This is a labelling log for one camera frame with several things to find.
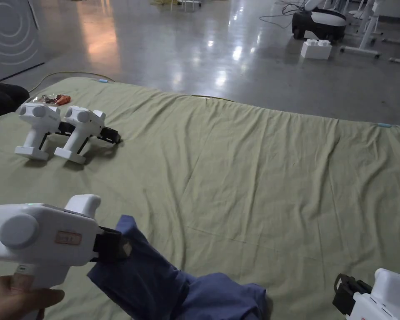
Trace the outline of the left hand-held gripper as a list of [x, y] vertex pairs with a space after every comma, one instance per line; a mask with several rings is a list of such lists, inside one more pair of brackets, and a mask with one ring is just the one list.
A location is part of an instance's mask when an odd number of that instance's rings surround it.
[[10, 291], [21, 294], [65, 281], [71, 267], [127, 259], [122, 233], [98, 225], [101, 199], [75, 195], [64, 208], [44, 203], [0, 205], [0, 261], [15, 262]]

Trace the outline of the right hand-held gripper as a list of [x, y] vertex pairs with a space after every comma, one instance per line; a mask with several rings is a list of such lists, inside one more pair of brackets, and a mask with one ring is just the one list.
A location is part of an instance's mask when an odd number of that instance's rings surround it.
[[334, 283], [333, 305], [347, 320], [400, 320], [400, 274], [379, 268], [373, 286], [345, 274]]

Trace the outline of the person's left hand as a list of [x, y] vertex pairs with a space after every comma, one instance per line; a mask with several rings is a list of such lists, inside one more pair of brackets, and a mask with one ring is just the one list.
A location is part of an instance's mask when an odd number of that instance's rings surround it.
[[21, 320], [30, 313], [37, 320], [44, 318], [45, 309], [64, 299], [65, 292], [57, 289], [39, 289], [12, 295], [11, 276], [0, 276], [0, 320]]

